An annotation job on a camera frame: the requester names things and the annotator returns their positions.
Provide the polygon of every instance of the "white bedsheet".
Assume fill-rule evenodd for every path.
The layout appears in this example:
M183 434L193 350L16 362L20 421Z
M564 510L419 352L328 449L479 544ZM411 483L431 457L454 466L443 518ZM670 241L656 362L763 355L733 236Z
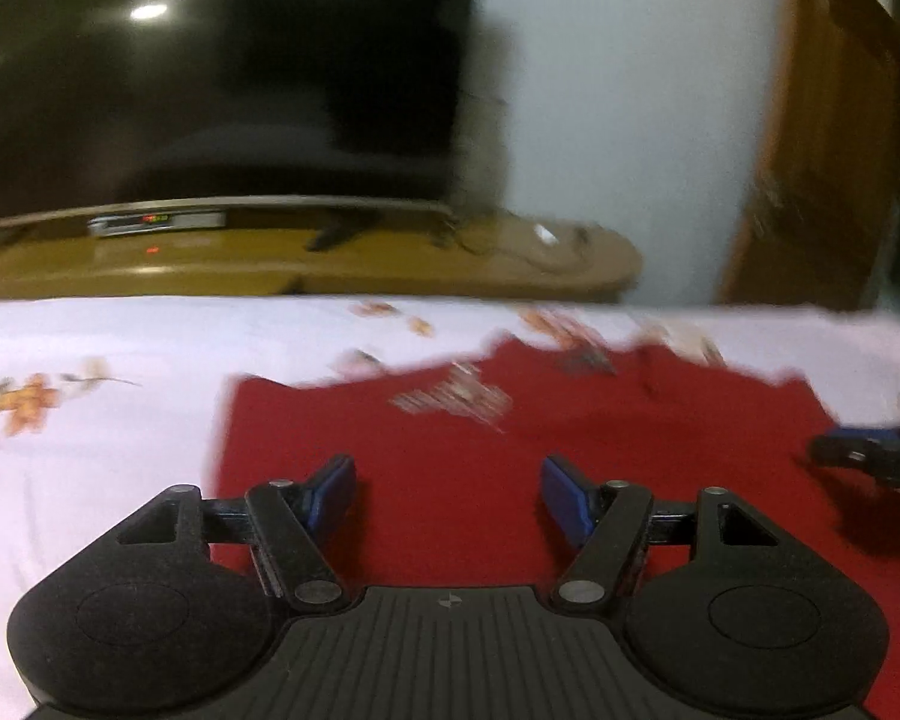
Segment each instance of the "white bedsheet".
M366 313L360 303L0 303L0 720L32 708L5 645L17 599L168 485L209 485L230 377L317 383L341 372L360 375L367 356L396 370L418 367L480 354L501 332L553 344L521 319L518 306L394 298L367 317L359 316ZM900 324L890 317L837 319L810 309L562 311L612 346L627 346L650 327L669 333L683 354L711 343L740 370L768 378L802 371L843 422L900 421ZM31 378L39 373L42 381Z

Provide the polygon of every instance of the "orange flower print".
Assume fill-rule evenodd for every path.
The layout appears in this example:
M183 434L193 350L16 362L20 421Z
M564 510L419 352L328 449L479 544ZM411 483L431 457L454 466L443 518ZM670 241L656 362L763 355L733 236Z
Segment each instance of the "orange flower print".
M670 348L677 357L697 365L727 367L724 356L713 339L689 322L646 322L636 337L637 343L659 343Z
M520 319L530 330L550 336L562 349L602 346L604 342L596 330L562 311L528 309L520 312Z
M47 377L34 373L20 389L11 389L0 396L0 410L10 412L7 420L8 436L16 436L29 428L32 432L43 429L47 409L60 405L60 390L47 386Z
M434 327L426 319L410 317L410 332L423 336L423 338L432 338L434 336Z
M346 379L364 379L386 373L386 366L370 352L351 349L337 357L333 371Z
M389 303L381 303L378 300L365 300L350 309L358 317L395 317L400 310Z

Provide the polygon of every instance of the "ribbed black plate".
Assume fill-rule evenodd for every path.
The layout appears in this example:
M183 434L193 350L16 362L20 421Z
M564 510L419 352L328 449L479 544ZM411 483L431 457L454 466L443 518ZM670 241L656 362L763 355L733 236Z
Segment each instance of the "ribbed black plate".
M648 682L607 626L529 587L372 587L301 619L269 660L179 720L704 720ZM69 715L42 707L34 718ZM863 720L851 707L829 720Z

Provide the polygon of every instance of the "black tv screen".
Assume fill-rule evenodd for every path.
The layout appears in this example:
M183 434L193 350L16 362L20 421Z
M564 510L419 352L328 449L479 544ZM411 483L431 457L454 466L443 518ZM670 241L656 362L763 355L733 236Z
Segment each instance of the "black tv screen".
M0 218L442 200L471 0L0 0Z

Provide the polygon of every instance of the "red towel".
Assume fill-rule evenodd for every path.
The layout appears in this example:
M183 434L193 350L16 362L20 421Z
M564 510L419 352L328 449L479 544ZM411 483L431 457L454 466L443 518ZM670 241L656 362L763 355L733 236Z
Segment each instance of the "red towel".
M618 375L573 374L567 357L519 341L478 365L511 399L492 424L391 403L429 391L449 367L293 389L238 386L218 469L218 496L274 478L302 479L330 456L356 460L360 488L327 557L363 584L549 589L572 553L543 511L540 461L559 452L596 481L648 485L693 500L720 485L741 495L874 596L890 653L868 706L900 720L900 497L850 471L802 458L831 421L803 381L771 386L685 362L661 346L611 354ZM224 561L235 567L235 553ZM686 550L650 551L650 572Z

